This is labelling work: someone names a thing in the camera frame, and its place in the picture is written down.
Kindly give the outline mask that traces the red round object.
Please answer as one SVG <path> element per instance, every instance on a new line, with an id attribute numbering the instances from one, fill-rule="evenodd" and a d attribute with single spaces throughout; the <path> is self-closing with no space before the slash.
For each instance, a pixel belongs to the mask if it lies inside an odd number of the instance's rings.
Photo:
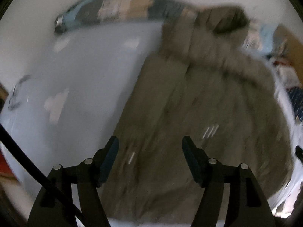
<path id="1" fill-rule="evenodd" d="M 8 166 L 6 159 L 3 156 L 3 153 L 0 151 L 0 176 L 4 178 L 9 178 L 12 180 L 17 180 L 14 173 Z"/>

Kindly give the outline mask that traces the olive green puffer jacket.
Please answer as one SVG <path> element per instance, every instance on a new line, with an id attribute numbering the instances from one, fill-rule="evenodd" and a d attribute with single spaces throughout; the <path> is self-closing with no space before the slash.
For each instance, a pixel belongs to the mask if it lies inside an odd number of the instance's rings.
<path id="1" fill-rule="evenodd" d="M 163 25 L 114 132 L 119 152 L 101 193 L 109 218 L 193 220 L 203 189 L 183 155 L 185 136 L 225 165 L 246 163 L 266 197 L 288 184 L 290 135 L 272 73 L 240 51 L 248 22 L 242 8 L 223 6 Z"/>

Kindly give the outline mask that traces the light blue cloud bedsheet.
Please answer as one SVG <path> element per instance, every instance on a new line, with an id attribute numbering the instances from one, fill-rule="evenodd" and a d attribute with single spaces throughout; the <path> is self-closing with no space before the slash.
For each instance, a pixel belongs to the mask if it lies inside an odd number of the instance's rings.
<path id="1" fill-rule="evenodd" d="M 56 163 L 74 166 L 92 157 L 115 135 L 146 58 L 161 47 L 163 25 L 111 23 L 68 33 L 52 42 L 33 72 L 19 81 L 5 103 L 1 124 L 43 173 L 48 174 Z M 302 131 L 294 122 L 290 101 L 273 69 L 256 60 L 272 73 L 274 98 L 286 119 L 291 142 L 290 181 L 267 197 L 270 207 L 275 208 L 302 180 L 302 165 L 294 155 Z M 190 225 L 113 218 L 110 222 L 115 226 Z"/>

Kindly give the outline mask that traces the brown wooden headboard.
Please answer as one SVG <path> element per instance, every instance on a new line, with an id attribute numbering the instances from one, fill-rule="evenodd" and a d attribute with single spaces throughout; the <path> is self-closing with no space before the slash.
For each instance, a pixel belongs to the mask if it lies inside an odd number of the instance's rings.
<path id="1" fill-rule="evenodd" d="M 282 37 L 286 40 L 287 50 L 286 50 L 286 58 L 291 62 L 291 65 L 294 67 L 299 80 L 302 82 L 303 77 L 303 47 L 302 43 L 298 40 L 298 38 L 290 32 L 282 24 L 279 24 L 275 35 L 278 37 Z"/>

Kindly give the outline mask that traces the navy dotted pillow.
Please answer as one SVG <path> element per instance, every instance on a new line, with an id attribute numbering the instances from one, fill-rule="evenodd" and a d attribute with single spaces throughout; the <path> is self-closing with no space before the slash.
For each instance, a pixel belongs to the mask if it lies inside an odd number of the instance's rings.
<path id="1" fill-rule="evenodd" d="M 301 87 L 292 87 L 287 89 L 295 120 L 298 124 L 302 124 L 303 110 L 303 90 Z"/>

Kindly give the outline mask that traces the colourful patchwork rolled quilt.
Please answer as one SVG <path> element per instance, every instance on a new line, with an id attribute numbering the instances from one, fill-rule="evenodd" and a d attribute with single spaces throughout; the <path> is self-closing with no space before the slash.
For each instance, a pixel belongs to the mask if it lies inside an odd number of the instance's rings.
<path id="1" fill-rule="evenodd" d="M 218 35 L 239 33 L 243 47 L 264 55 L 284 55 L 287 39 L 277 26 L 249 18 L 240 6 L 195 6 L 179 0 L 79 0 L 55 20 L 54 32 L 105 22 L 174 21 L 180 17 L 204 24 Z"/>

